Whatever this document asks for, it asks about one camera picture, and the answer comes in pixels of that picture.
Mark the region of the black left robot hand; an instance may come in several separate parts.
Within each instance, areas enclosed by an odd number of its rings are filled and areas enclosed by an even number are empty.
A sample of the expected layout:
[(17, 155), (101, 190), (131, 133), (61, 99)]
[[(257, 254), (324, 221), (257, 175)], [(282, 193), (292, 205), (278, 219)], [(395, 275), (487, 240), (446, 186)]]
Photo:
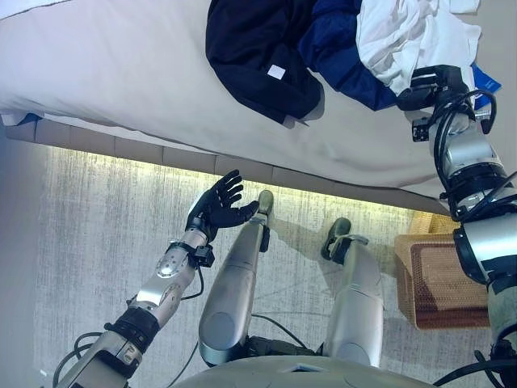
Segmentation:
[(194, 203), (187, 216), (185, 231), (199, 230), (210, 243), (219, 229), (240, 226), (249, 221), (258, 211), (259, 202), (234, 207), (242, 198), (242, 177), (239, 170), (232, 170), (220, 178)]

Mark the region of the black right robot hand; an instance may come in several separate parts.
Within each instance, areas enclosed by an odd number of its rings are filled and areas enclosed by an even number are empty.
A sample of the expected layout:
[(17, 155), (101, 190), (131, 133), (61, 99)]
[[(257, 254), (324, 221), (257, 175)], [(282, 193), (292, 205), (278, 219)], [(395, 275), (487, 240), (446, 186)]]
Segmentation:
[(433, 65), (413, 72), (410, 86), (398, 95), (396, 104), (404, 112), (434, 108), (431, 116), (422, 117), (422, 120), (432, 123), (445, 113), (450, 104), (459, 100), (460, 113), (473, 120), (475, 115), (469, 97), (466, 102), (463, 99), (468, 93), (469, 89), (463, 81), (459, 67)]

